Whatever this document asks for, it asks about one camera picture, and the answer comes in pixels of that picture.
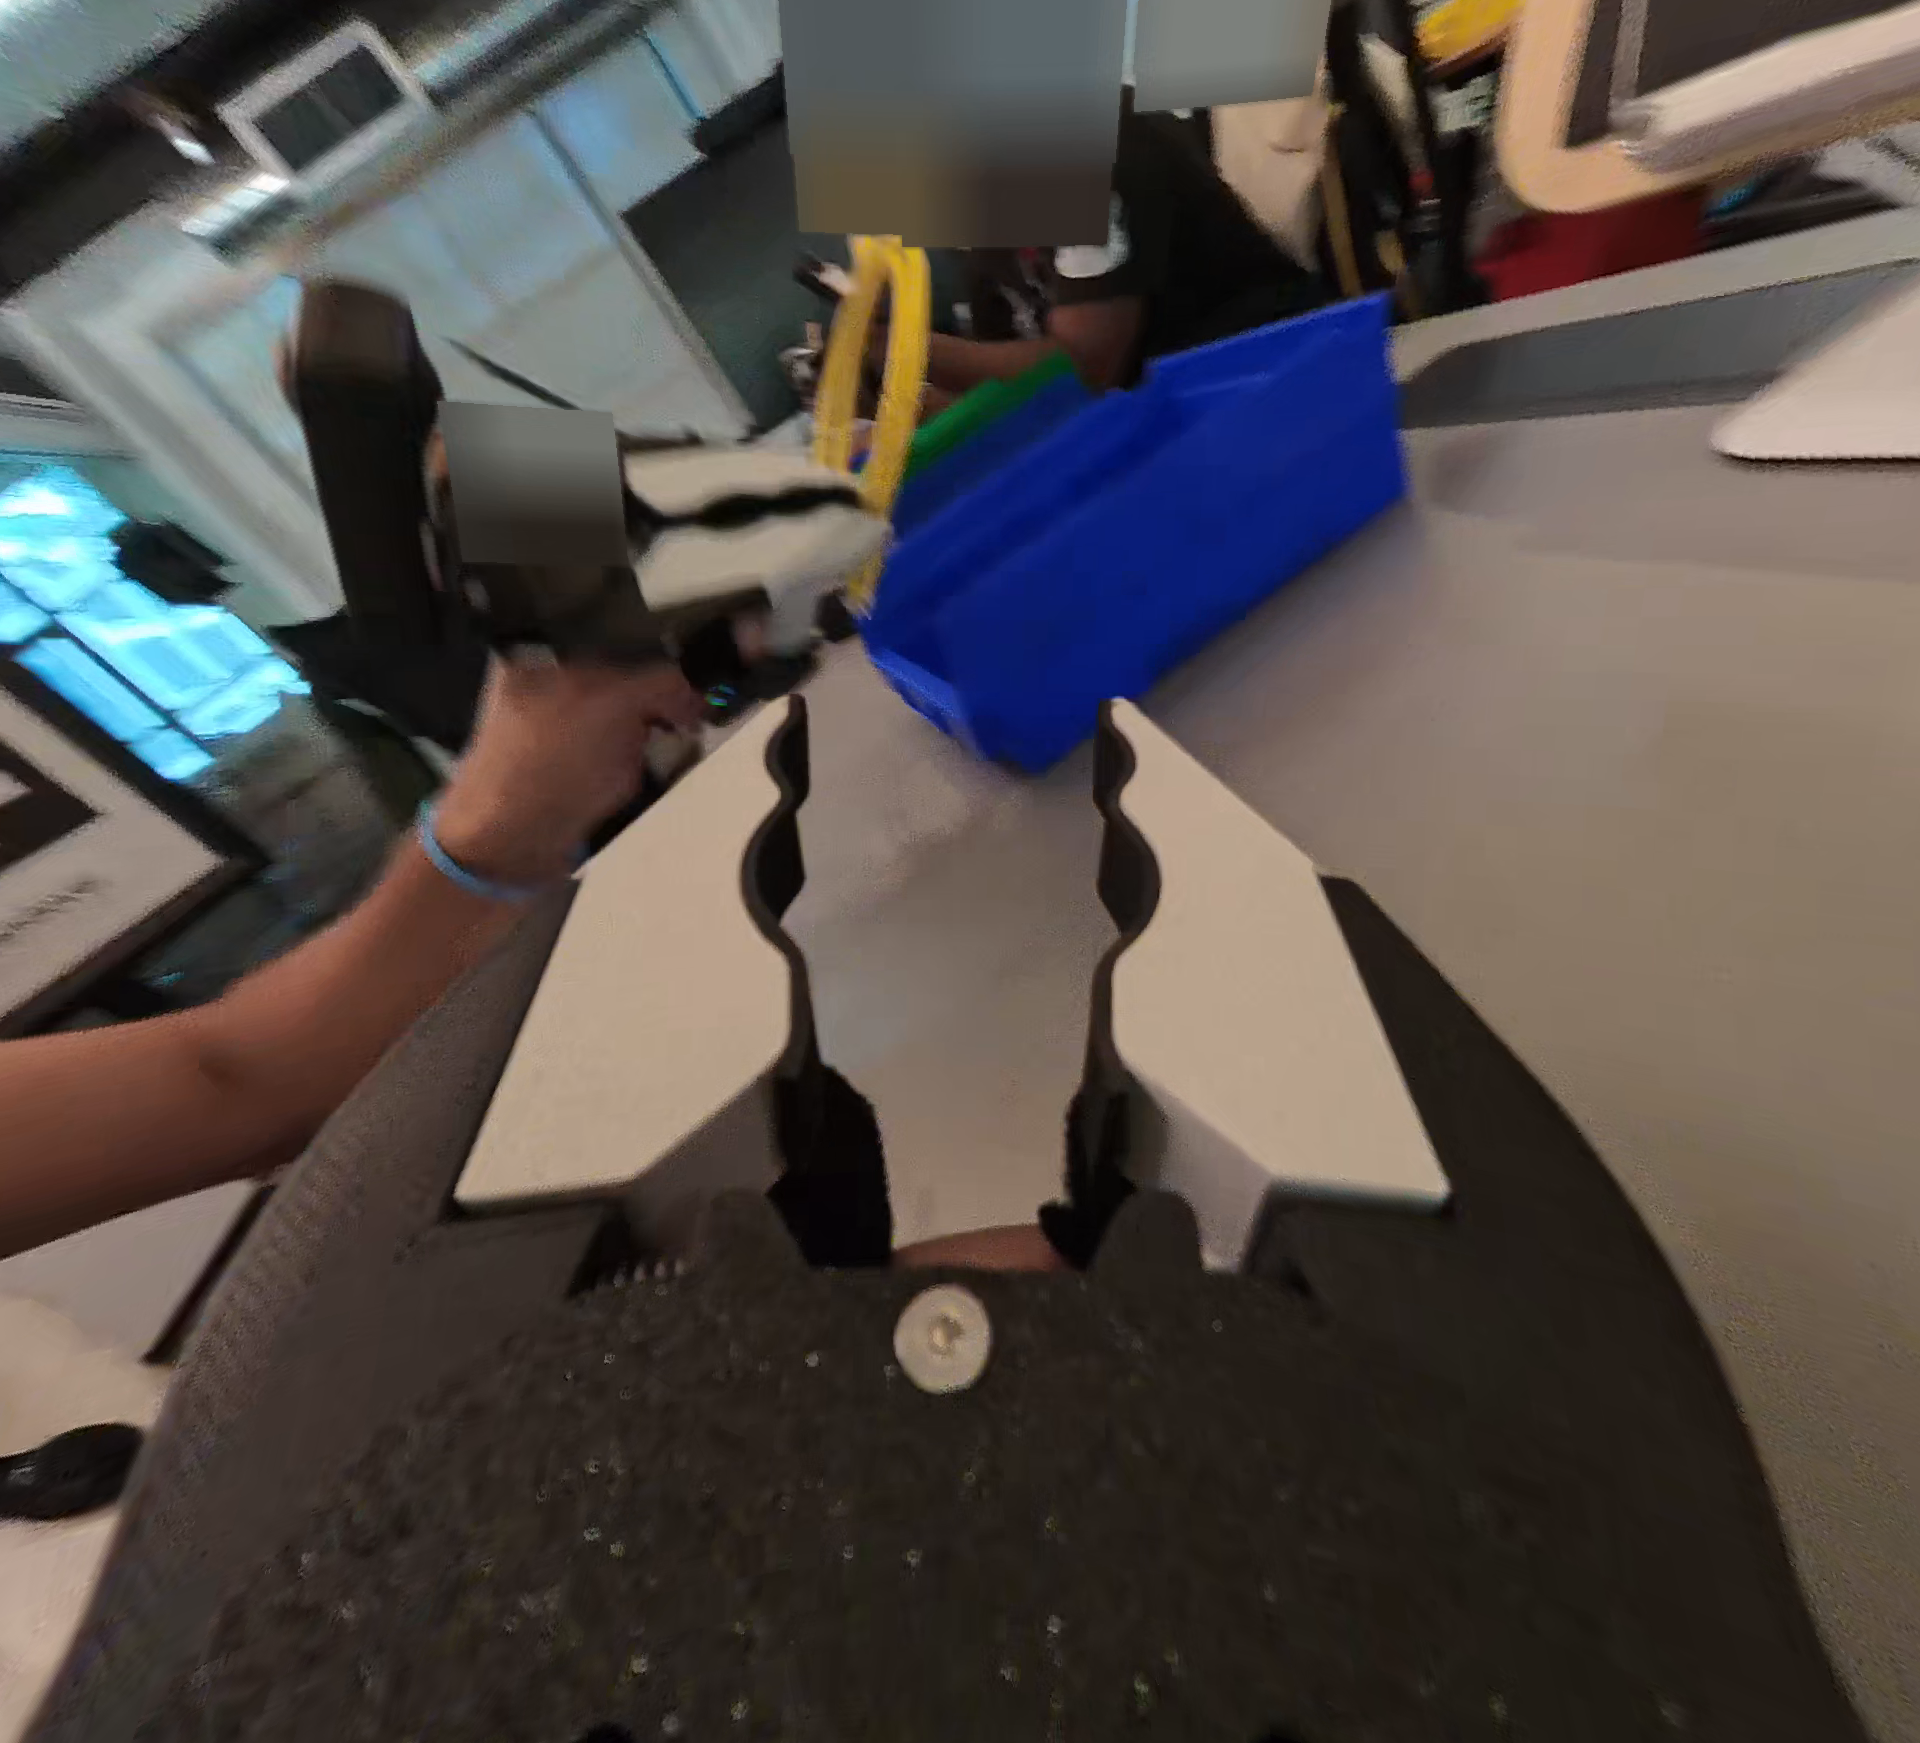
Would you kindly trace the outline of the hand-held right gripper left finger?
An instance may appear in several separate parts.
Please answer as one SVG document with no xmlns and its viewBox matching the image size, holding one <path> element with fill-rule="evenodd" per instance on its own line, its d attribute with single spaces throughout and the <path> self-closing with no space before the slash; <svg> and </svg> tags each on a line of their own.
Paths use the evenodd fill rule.
<svg viewBox="0 0 1920 1743">
<path fill-rule="evenodd" d="M 802 890 L 806 710 L 713 747 L 578 880 L 454 1180 L 466 1218 L 596 1207 L 636 1256 L 693 1251 L 708 1206 L 770 1199 L 814 1266 L 890 1256 L 873 1109 L 821 1058 L 783 922 Z"/>
</svg>

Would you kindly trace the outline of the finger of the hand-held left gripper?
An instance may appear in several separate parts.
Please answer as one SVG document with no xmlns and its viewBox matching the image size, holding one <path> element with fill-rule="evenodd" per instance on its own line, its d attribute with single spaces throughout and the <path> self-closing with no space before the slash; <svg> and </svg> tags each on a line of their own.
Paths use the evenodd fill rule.
<svg viewBox="0 0 1920 1743">
<path fill-rule="evenodd" d="M 674 527 L 636 552 L 636 588 L 655 615 L 755 603 L 811 613 L 890 540 L 890 524 L 865 510 L 770 514 L 735 529 Z"/>
<path fill-rule="evenodd" d="M 642 524 L 755 524 L 833 506 L 864 513 L 849 477 L 761 447 L 625 451 L 623 477 Z"/>
</svg>

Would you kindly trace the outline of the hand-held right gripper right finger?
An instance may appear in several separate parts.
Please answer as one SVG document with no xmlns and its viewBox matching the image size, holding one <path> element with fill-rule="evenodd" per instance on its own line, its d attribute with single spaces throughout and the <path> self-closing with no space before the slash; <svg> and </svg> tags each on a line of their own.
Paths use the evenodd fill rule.
<svg viewBox="0 0 1920 1743">
<path fill-rule="evenodd" d="M 1289 1214 L 1442 1231 L 1452 1180 L 1311 858 L 1141 707 L 1099 712 L 1093 967 L 1056 1251 L 1180 1203 L 1203 1267 L 1251 1271 Z"/>
</svg>

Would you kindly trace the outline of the blue plastic bin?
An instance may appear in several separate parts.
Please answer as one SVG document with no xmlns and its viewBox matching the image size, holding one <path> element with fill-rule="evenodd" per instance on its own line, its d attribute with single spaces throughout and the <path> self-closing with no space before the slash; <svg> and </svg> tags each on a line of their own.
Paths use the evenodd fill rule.
<svg viewBox="0 0 1920 1743">
<path fill-rule="evenodd" d="M 1063 373 L 901 493 L 860 626 L 974 755 L 1039 774 L 1403 501 L 1386 291 L 1155 363 Z"/>
</svg>

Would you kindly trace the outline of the person's left forearm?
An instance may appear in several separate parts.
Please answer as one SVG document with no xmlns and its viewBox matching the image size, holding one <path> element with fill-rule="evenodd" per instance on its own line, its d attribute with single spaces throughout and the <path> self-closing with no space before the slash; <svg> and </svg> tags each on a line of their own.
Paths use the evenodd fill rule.
<svg viewBox="0 0 1920 1743">
<path fill-rule="evenodd" d="M 2 1047 L 2 1256 L 298 1155 L 518 922 L 403 842 L 323 932 L 189 1010 Z"/>
</svg>

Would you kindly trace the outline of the person's left hand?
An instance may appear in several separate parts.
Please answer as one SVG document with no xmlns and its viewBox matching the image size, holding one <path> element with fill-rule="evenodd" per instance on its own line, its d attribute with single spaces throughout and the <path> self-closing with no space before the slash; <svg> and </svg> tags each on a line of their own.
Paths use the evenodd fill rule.
<svg viewBox="0 0 1920 1743">
<path fill-rule="evenodd" d="M 494 656 L 438 796 L 442 839 L 471 870 L 539 875 L 636 798 L 659 736 L 703 726 L 703 695 L 670 665 Z"/>
</svg>

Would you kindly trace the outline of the large black monitor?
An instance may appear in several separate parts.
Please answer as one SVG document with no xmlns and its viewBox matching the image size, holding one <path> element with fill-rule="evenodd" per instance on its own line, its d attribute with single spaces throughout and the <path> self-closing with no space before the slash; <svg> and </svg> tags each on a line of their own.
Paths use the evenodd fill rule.
<svg viewBox="0 0 1920 1743">
<path fill-rule="evenodd" d="M 794 271 L 849 268 L 847 239 L 797 224 L 783 118 L 759 125 L 641 199 L 626 228 L 732 386 L 756 432 L 799 412 L 781 353 L 829 306 Z"/>
</svg>

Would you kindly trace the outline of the blue wristband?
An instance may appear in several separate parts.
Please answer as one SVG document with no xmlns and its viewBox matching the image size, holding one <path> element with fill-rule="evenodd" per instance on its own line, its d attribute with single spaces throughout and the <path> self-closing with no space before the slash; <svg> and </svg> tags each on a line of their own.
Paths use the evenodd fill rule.
<svg viewBox="0 0 1920 1743">
<path fill-rule="evenodd" d="M 572 880 L 589 861 L 589 846 L 577 844 L 562 864 L 539 875 L 506 878 L 495 872 L 471 870 L 444 844 L 439 831 L 439 800 L 430 796 L 413 818 L 413 838 L 427 868 L 454 890 L 499 908 L 518 908 Z"/>
</svg>

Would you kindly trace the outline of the blue bin with green liner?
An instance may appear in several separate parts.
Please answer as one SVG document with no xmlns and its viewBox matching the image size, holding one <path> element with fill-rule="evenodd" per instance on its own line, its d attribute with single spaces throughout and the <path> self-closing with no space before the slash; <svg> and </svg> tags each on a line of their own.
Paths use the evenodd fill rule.
<svg viewBox="0 0 1920 1743">
<path fill-rule="evenodd" d="M 1091 406 L 1064 357 L 974 386 L 912 437 L 890 519 L 895 535 L 926 529 Z"/>
</svg>

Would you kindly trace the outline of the white air vent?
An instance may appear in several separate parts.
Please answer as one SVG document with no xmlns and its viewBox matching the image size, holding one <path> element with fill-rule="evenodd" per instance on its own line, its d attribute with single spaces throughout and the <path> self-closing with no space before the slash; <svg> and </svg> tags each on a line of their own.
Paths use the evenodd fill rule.
<svg viewBox="0 0 1920 1743">
<path fill-rule="evenodd" d="M 435 104 L 388 39 L 353 19 L 219 100 L 214 111 L 263 173 L 312 186 L 430 123 Z"/>
</svg>

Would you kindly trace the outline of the large framed tag sign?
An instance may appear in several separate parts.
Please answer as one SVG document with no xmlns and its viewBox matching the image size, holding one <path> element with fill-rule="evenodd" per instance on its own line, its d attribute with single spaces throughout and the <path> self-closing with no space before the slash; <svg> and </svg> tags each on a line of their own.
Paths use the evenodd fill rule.
<svg viewBox="0 0 1920 1743">
<path fill-rule="evenodd" d="M 2 784 L 4 1039 L 94 1004 L 268 864 L 224 814 L 156 776 L 12 656 Z"/>
</svg>

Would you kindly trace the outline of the black badge reel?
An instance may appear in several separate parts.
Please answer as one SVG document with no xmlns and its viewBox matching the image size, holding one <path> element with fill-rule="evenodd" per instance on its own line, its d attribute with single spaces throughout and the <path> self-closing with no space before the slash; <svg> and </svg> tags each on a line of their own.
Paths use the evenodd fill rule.
<svg viewBox="0 0 1920 1743">
<path fill-rule="evenodd" d="M 59 1523 L 115 1505 L 145 1440 L 130 1422 L 86 1424 L 2 1456 L 2 1520 Z"/>
</svg>

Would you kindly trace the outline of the dark desk mat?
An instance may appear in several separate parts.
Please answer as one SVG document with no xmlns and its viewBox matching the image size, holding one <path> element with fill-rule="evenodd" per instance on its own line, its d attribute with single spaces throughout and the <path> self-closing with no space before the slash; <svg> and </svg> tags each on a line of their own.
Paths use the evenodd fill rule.
<svg viewBox="0 0 1920 1743">
<path fill-rule="evenodd" d="M 1728 406 L 1916 285 L 1884 265 L 1507 331 L 1453 348 L 1400 386 L 1406 430 L 1539 415 Z"/>
</svg>

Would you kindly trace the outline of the red floor bin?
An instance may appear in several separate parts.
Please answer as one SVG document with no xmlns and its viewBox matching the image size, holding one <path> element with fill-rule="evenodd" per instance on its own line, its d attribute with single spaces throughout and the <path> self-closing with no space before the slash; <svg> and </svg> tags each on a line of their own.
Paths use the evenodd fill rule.
<svg viewBox="0 0 1920 1743">
<path fill-rule="evenodd" d="M 1660 268 L 1699 251 L 1707 208 L 1707 191 L 1688 186 L 1603 211 L 1522 211 L 1491 230 L 1472 268 L 1489 301 Z"/>
</svg>

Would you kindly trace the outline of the black wall speaker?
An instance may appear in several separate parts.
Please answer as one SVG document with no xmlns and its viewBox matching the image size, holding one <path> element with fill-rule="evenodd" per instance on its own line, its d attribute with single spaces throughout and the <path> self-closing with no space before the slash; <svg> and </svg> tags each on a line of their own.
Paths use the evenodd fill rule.
<svg viewBox="0 0 1920 1743">
<path fill-rule="evenodd" d="M 224 607 L 237 586 L 227 560 L 174 523 L 118 523 L 108 535 L 120 577 L 169 607 Z"/>
</svg>

